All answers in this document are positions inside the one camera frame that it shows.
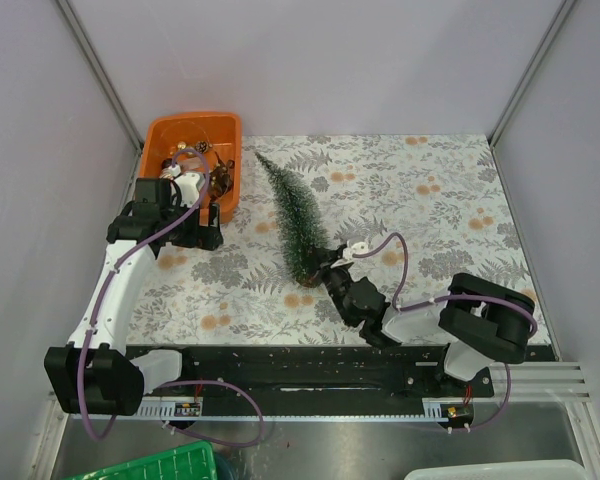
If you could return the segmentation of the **small green christmas tree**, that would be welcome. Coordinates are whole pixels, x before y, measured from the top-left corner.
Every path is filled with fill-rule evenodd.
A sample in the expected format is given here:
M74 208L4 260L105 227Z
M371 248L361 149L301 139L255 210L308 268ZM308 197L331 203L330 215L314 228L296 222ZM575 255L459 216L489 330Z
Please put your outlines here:
M317 200L298 174L259 152L255 157L266 172L273 194L285 266L296 283L315 288L321 283L316 251L326 249L329 243Z

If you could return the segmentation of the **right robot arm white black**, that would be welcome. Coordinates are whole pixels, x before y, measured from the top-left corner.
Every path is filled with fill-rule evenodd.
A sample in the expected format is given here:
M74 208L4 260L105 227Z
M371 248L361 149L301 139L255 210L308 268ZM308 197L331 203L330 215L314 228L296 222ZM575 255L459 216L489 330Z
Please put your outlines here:
M366 277L355 280L349 270L357 258L369 256L360 242L336 250L309 250L311 286L325 286L344 324L356 327L371 346L404 346L408 340L446 333L436 367L408 387L421 397L471 396L472 383L494 363L521 364L528 341L537 330L535 303L529 297L468 273L453 276L448 289L427 300L404 306L391 303Z

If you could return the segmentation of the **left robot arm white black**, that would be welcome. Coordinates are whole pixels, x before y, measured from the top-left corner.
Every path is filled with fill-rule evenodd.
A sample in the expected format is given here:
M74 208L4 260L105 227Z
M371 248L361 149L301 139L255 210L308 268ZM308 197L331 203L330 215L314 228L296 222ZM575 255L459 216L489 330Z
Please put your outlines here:
M64 412L131 416L163 384L176 395L194 389L197 372L181 353L158 349L130 359L126 339L135 302L163 246L213 251L222 245L219 205L210 204L207 222L200 222L205 191L199 172L137 180L134 198L108 226L102 271L82 319L66 346L49 348L44 358Z

